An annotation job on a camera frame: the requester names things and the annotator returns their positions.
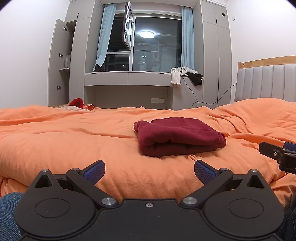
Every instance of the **wall socket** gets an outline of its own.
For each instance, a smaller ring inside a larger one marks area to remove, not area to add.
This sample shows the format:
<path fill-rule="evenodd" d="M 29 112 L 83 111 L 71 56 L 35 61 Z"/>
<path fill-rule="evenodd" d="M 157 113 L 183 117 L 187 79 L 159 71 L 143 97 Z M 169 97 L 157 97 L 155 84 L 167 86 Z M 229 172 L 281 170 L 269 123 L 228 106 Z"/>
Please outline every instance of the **wall socket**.
<path fill-rule="evenodd" d="M 151 98 L 151 103 L 159 103 L 159 104 L 164 104 L 165 99 L 157 99 L 157 98 Z"/>

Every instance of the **headboard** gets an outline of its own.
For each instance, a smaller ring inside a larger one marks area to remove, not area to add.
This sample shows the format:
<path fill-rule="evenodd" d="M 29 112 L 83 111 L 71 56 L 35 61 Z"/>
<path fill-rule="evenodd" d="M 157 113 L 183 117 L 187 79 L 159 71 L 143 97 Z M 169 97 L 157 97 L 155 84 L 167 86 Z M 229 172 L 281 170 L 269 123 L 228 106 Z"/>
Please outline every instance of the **headboard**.
<path fill-rule="evenodd" d="M 234 100 L 263 97 L 296 102 L 296 56 L 239 62 Z"/>

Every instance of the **red cloth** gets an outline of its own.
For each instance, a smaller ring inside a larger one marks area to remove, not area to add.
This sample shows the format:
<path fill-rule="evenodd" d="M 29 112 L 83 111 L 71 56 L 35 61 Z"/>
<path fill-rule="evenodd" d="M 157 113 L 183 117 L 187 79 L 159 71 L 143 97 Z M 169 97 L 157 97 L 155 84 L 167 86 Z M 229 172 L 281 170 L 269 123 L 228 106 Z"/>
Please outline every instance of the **red cloth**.
<path fill-rule="evenodd" d="M 81 108 L 81 109 L 83 109 L 83 107 L 84 107 L 83 100 L 80 99 L 80 98 L 72 100 L 72 102 L 69 105 L 76 106 L 76 107 Z"/>
<path fill-rule="evenodd" d="M 170 117 L 141 120 L 133 125 L 139 148 L 146 156 L 186 155 L 213 151 L 226 145 L 224 134 L 198 119 Z"/>

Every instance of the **plastic bag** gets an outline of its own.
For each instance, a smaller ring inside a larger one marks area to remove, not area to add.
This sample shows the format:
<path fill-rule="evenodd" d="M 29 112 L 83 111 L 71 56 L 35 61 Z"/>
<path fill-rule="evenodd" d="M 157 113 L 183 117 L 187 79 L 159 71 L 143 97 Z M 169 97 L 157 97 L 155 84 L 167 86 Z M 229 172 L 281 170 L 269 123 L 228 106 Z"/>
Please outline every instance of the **plastic bag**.
<path fill-rule="evenodd" d="M 67 55 L 64 61 L 64 66 L 65 68 L 69 68 L 70 67 L 70 62 L 71 62 L 71 55 Z"/>

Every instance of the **light blue curtain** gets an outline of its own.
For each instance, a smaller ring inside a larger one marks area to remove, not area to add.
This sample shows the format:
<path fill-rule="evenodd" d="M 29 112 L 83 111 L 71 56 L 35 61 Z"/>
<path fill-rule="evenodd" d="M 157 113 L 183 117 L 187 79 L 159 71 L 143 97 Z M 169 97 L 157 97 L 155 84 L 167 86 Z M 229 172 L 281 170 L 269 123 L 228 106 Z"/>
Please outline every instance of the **light blue curtain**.
<path fill-rule="evenodd" d="M 181 67 L 194 68 L 194 34 L 192 8 L 182 6 L 182 54 Z"/>
<path fill-rule="evenodd" d="M 100 30 L 98 52 L 96 55 L 96 64 L 99 66 L 102 66 L 106 58 L 115 11 L 116 3 L 105 5 Z"/>

